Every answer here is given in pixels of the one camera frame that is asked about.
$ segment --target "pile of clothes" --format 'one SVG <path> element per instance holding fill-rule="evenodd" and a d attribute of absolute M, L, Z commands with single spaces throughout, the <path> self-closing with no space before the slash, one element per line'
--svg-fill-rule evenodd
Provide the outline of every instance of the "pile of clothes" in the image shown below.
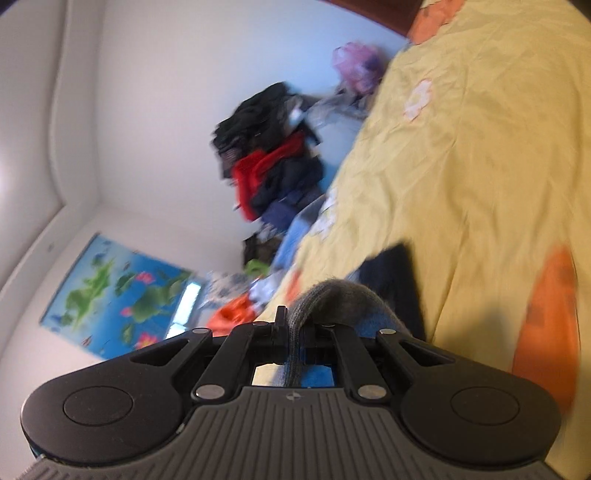
<path fill-rule="evenodd" d="M 242 102 L 215 131 L 223 179 L 232 179 L 239 208 L 286 231 L 322 191 L 323 166 L 306 139 L 319 139 L 303 121 L 306 100 L 276 83 Z"/>
<path fill-rule="evenodd" d="M 328 196 L 322 195 L 303 209 L 294 219 L 280 245 L 277 245 L 274 238 L 261 241 L 256 235 L 245 241 L 245 262 L 253 259 L 261 262 L 270 261 L 268 269 L 256 279 L 238 274 L 226 275 L 221 279 L 222 282 L 212 279 L 213 283 L 208 287 L 206 298 L 216 301 L 217 311 L 209 319 L 207 327 L 213 331 L 214 336 L 228 335 L 236 325 L 252 322 L 262 312 L 292 267 L 301 240 L 322 215 L 327 201 L 330 201 Z M 299 273 L 296 271 L 292 281 L 298 276 Z M 376 257 L 367 258 L 346 279 L 374 292 L 387 306 L 387 311 L 394 312 L 396 330 L 402 327 L 415 338 L 426 340 L 413 261 L 407 245 L 401 243 L 382 251 Z M 290 289 L 296 297 L 301 293 L 297 286 Z M 360 336 L 372 337 L 380 328 L 392 327 L 388 323 L 390 321 L 391 315 L 384 316 L 380 313 L 360 315 L 345 323 L 354 323 Z M 321 370 L 316 368 L 310 371 L 310 379 L 314 378 L 310 380 L 313 386 L 323 386 L 326 372 L 319 378 L 316 377 Z"/>

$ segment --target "blue fabric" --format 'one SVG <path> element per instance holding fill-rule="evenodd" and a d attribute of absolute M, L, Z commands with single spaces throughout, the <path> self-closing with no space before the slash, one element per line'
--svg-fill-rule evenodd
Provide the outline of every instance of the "blue fabric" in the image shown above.
<path fill-rule="evenodd" d="M 285 232 L 289 229 L 296 214 L 296 209 L 288 203 L 274 201 L 262 214 L 261 219 L 265 223 L 270 223 L 280 232 Z"/>
<path fill-rule="evenodd" d="M 335 179 L 336 174 L 339 172 L 340 164 L 333 165 L 326 161 L 322 161 L 322 166 L 324 167 L 324 176 L 322 180 L 318 182 L 318 186 L 323 192 L 328 191 L 332 181 Z"/>
<path fill-rule="evenodd" d="M 308 365 L 301 373 L 302 388 L 334 387 L 335 381 L 331 367 Z"/>
<path fill-rule="evenodd" d="M 271 264 L 271 271 L 289 270 L 296 256 L 295 254 L 301 239 L 310 231 L 312 224 L 318 218 L 323 203 L 324 195 L 318 197 L 295 216 L 279 246 L 279 250 L 275 254 L 275 258 Z"/>

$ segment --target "orange cloth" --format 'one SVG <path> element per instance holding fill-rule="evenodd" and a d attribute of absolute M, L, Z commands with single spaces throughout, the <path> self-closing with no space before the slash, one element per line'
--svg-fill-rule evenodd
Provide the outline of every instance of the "orange cloth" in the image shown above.
<path fill-rule="evenodd" d="M 253 322 L 255 318 L 256 312 L 248 293 L 245 293 L 217 310 L 209 319 L 207 328 L 213 332 L 214 337 L 221 337 L 230 335 L 236 325 Z"/>
<path fill-rule="evenodd" d="M 562 413 L 574 401 L 580 364 L 576 272 L 570 248 L 547 258 L 521 327 L 512 373 L 545 388 Z"/>
<path fill-rule="evenodd" d="M 301 287 L 300 287 L 300 275 L 301 271 L 296 270 L 290 280 L 290 284 L 287 287 L 287 294 L 285 295 L 287 306 L 294 303 L 297 297 L 300 296 Z"/>
<path fill-rule="evenodd" d="M 460 11 L 465 0 L 440 0 L 419 10 L 413 26 L 408 31 L 408 38 L 416 45 L 434 37 L 439 28 L 452 21 Z"/>

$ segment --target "bed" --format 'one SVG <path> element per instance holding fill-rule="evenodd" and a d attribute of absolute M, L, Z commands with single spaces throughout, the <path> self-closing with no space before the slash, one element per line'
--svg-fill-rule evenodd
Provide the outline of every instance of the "bed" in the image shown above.
<path fill-rule="evenodd" d="M 591 472 L 591 23 L 565 0 L 466 0 L 391 62 L 295 278 L 344 278 L 400 241 L 413 250 L 428 338 L 506 371 L 548 252 L 577 274 L 576 398 L 548 461 Z M 274 370 L 257 373 L 270 382 Z"/>

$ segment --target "orange pattern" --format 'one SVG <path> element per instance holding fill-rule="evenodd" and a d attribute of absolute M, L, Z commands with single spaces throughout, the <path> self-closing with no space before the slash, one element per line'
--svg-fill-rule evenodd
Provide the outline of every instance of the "orange pattern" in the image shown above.
<path fill-rule="evenodd" d="M 287 292 L 285 294 L 287 306 L 294 303 L 296 298 L 300 296 L 300 293 L 301 293 L 300 275 L 301 275 L 301 270 L 296 270 L 291 277 L 290 284 L 287 287 Z"/>
<path fill-rule="evenodd" d="M 465 0 L 440 0 L 419 10 L 413 26 L 408 31 L 408 38 L 416 45 L 434 37 L 439 28 L 452 21 L 460 11 Z"/>
<path fill-rule="evenodd" d="M 580 364 L 577 279 L 570 248 L 557 247 L 534 286 L 521 327 L 512 373 L 545 388 L 567 413 Z"/>

